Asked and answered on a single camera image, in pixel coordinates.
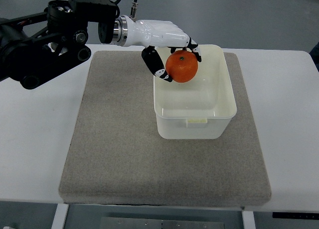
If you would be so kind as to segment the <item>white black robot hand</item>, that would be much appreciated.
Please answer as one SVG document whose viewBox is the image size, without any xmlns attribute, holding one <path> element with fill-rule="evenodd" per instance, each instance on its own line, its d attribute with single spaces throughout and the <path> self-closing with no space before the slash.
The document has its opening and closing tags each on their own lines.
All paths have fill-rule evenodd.
<svg viewBox="0 0 319 229">
<path fill-rule="evenodd" d="M 136 20 L 124 15 L 115 20 L 112 43 L 115 45 L 143 46 L 142 59 L 150 72 L 165 81 L 172 82 L 173 78 L 164 68 L 157 47 L 168 47 L 171 53 L 177 49 L 189 49 L 201 62 L 198 44 L 182 29 L 170 21 Z"/>
</svg>

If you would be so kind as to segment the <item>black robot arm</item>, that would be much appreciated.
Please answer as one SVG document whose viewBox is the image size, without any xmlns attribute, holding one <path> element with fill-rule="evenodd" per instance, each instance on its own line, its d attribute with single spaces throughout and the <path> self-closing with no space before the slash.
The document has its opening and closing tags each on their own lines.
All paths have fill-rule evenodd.
<svg viewBox="0 0 319 229">
<path fill-rule="evenodd" d="M 37 14 L 0 20 L 0 79 L 35 89 L 91 57 L 88 23 L 110 43 L 121 0 L 53 0 Z"/>
</svg>

